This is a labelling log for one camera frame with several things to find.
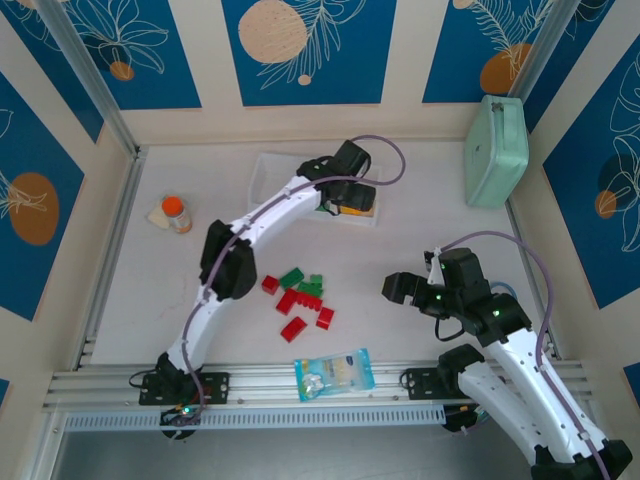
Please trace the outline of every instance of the mint green box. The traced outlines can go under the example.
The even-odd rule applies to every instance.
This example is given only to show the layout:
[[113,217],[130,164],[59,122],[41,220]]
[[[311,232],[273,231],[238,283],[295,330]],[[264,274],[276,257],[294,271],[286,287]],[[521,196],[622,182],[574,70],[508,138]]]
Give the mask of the mint green box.
[[503,206],[528,163],[522,101],[485,95],[464,147],[467,205]]

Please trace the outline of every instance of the plastic bag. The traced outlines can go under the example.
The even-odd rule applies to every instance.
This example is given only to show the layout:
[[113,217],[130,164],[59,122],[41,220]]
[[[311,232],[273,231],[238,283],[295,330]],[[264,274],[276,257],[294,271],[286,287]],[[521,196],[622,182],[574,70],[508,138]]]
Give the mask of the plastic bag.
[[316,359],[303,358],[294,365],[301,402],[376,386],[366,348]]

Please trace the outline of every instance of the green block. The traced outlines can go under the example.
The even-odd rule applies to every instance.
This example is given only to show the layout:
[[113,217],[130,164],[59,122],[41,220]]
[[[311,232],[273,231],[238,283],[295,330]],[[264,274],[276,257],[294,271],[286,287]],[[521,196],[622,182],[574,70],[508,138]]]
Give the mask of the green block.
[[317,285],[322,288],[322,275],[311,275],[311,280],[309,280],[311,285]]
[[298,285],[298,291],[302,293],[308,293],[314,297],[322,298],[322,288],[319,285],[314,285],[307,282],[300,282]]
[[289,273],[287,273],[284,277],[280,278],[280,285],[282,285],[282,288],[286,290],[287,288],[291,288],[294,285],[297,285],[302,280],[304,280],[304,273],[302,273],[302,270],[296,267]]

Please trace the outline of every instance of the white table surface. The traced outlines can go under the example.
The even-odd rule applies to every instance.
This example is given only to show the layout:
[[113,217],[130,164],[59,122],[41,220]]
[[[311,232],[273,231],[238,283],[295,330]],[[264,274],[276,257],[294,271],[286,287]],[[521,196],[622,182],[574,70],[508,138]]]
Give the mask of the white table surface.
[[[129,219],[102,317],[93,364],[152,364],[180,334],[193,305],[199,261],[211,222],[242,216],[247,209],[251,173],[260,152],[334,153],[341,142],[244,143],[151,147]],[[382,178],[399,164],[393,151],[375,141],[362,142]],[[400,183],[378,188],[376,227],[299,220],[257,256],[260,282],[300,267],[320,273],[325,305],[336,311],[329,331],[315,326],[315,313],[295,306],[288,317],[275,310],[281,294],[264,293],[259,283],[224,312],[210,348],[211,363],[283,363],[360,347],[372,360],[432,360],[455,345],[441,343],[434,320],[381,295],[384,278],[398,271],[426,276],[423,251],[477,230],[512,233],[505,209],[485,210],[464,202],[463,144],[404,141],[407,171]],[[160,230],[145,216],[163,194],[176,192],[190,205],[194,227],[183,235]],[[484,237],[467,242],[490,281],[509,283],[535,325],[535,303],[515,245]],[[291,344],[280,330],[294,316],[309,326]],[[444,322],[447,335],[459,322]]]

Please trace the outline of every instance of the red block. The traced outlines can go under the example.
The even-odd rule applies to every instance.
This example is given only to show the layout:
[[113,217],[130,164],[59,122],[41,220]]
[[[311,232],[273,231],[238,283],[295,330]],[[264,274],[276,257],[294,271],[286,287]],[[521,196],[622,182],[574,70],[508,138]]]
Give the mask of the red block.
[[331,325],[331,320],[333,319],[333,314],[335,312],[327,307],[322,307],[320,310],[320,315],[318,315],[318,320],[316,321],[316,326],[320,328],[324,328],[325,330],[329,330],[329,325]]
[[307,324],[305,323],[305,321],[302,320],[300,317],[296,317],[293,320],[291,320],[286,327],[282,329],[282,332],[280,332],[280,335],[282,335],[282,337],[287,342],[291,343],[291,341],[294,338],[296,338],[298,335],[300,335],[300,332],[305,328],[307,328]]
[[277,278],[273,278],[271,275],[267,275],[262,281],[262,289],[269,295],[274,295],[279,286],[280,281]]
[[314,297],[313,295],[309,295],[308,293],[298,292],[298,298],[296,299],[303,307],[310,308],[311,310],[315,310],[319,312],[322,308],[322,299]]
[[293,290],[292,288],[287,288],[284,292],[284,295],[276,305],[276,310],[278,310],[283,315],[289,315],[289,312],[293,308],[293,305],[296,303],[296,297],[298,296],[298,292]]

